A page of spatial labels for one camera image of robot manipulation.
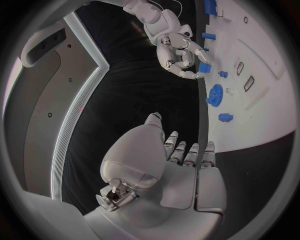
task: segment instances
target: cable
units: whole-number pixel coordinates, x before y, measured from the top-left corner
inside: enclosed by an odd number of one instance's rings
[[[180,15],[181,15],[181,13],[183,12],[183,5],[181,4],[181,2],[180,2],[180,1],[177,1],[177,0],[172,0],[172,1],[174,1],[174,2],[177,2],[177,3],[179,3],[179,4],[180,4],[181,10],[180,10],[180,13],[179,13],[179,15],[177,16],[177,18],[179,18],[179,17],[180,17]]]
[[[159,5],[157,2],[152,1],[152,0],[148,0],[148,1],[150,1],[150,2],[152,2],[152,3],[155,3],[156,5],[160,6],[161,10],[164,10],[164,8],[163,8],[161,5]]]

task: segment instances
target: blue gear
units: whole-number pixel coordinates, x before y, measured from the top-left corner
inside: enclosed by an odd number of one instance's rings
[[[205,102],[211,104],[213,107],[218,107],[223,99],[223,88],[220,84],[216,84],[209,92],[209,97]]]

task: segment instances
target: dark background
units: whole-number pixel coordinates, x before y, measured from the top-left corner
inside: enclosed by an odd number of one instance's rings
[[[26,4],[19,1],[1,3],[0,23],[5,23],[0,27],[2,36],[9,30],[9,27],[13,27],[18,19],[21,19],[22,14],[29,10],[35,2],[37,1],[28,1]],[[176,2],[171,2],[170,5],[167,2],[171,1],[163,1],[163,7],[168,6],[176,14],[179,13],[180,8]],[[201,1],[196,1],[196,4],[192,0],[183,2],[187,2],[187,6],[183,4],[180,21],[182,24],[190,24],[195,33],[196,29],[203,28],[203,24],[206,24],[205,20],[207,20],[203,16],[203,22],[199,22],[199,19],[202,18],[195,14],[195,7],[197,13],[200,11]],[[131,34],[137,31],[137,28],[128,23],[134,22],[135,26],[141,26],[135,17],[123,12],[121,8],[109,5],[106,6],[106,9],[114,7],[115,11],[118,11],[117,19],[115,13],[111,16],[112,13],[104,11],[101,7],[93,7],[93,10],[87,14],[86,11],[90,7],[81,8],[78,14],[86,17],[85,24],[87,27],[90,24],[89,31],[100,48],[105,49],[104,55],[113,71],[105,76],[84,109],[69,145],[69,149],[72,149],[69,150],[66,157],[66,168],[75,167],[73,174],[68,171],[64,175],[65,183],[75,181],[73,184],[79,183],[82,186],[93,183],[92,186],[86,185],[87,189],[63,187],[63,196],[66,197],[64,200],[72,201],[71,203],[77,206],[82,213],[93,210],[95,206],[94,191],[99,191],[103,184],[99,174],[103,154],[122,134],[136,125],[142,124],[149,113],[158,111],[162,115],[166,136],[177,130],[179,141],[187,141],[188,147],[190,147],[198,141],[198,124],[201,114],[199,97],[202,97],[201,94],[198,95],[197,82],[188,80],[184,82],[159,66],[155,47],[148,45],[147,38],[142,33]],[[280,18],[294,39],[294,44],[299,43],[299,2],[274,0],[268,8]],[[114,18],[111,18],[109,22],[105,21],[105,24],[97,24],[97,20],[104,16]],[[126,23],[126,27],[121,28],[120,23]],[[110,34],[112,28],[114,30],[119,28],[119,31],[124,32],[119,35]],[[189,121],[187,121],[187,115],[192,116]],[[228,220],[224,222],[216,239],[226,239],[240,230],[267,203],[284,173],[292,141],[293,134],[289,134],[282,139],[255,148],[217,154],[217,166],[223,174],[228,191],[226,217]],[[102,151],[99,152],[95,146],[98,148],[101,146]],[[80,174],[80,179],[76,179],[77,174]],[[1,197],[0,236],[2,239],[31,237],[31,233],[12,211],[3,192],[1,192]],[[286,238],[296,236],[298,225],[295,219],[300,213],[297,204],[299,199],[300,194],[297,193],[276,227],[264,239],[271,239],[280,234],[284,234]]]

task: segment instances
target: rectangular hole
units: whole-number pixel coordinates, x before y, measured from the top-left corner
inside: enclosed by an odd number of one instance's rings
[[[241,74],[243,68],[244,68],[244,64],[243,64],[242,62],[240,62],[240,63],[238,64],[238,66],[237,66],[237,69],[236,69],[236,74],[237,74],[238,76]]]
[[[254,78],[253,76],[251,76],[246,82],[246,84],[244,85],[245,92],[247,92],[253,84],[254,84]]]

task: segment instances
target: blue object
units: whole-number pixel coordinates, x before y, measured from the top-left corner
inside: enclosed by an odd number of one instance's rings
[[[202,32],[202,38],[216,40],[216,35],[215,34],[206,33],[206,32]]]
[[[212,65],[200,62],[198,72],[200,72],[200,73],[210,73],[211,68],[212,68]]]
[[[209,92],[209,97],[205,99],[205,102],[211,104],[213,107],[218,107],[223,99],[223,88],[220,84],[216,84]]]
[[[206,14],[217,15],[216,0],[204,0],[204,8]]]
[[[229,115],[228,113],[221,113],[219,115],[219,120],[221,122],[230,122],[232,119],[234,119],[234,116]]]
[[[226,72],[226,71],[220,71],[220,72],[218,72],[218,74],[220,74],[220,76],[223,78],[227,78],[228,77],[228,72]]]

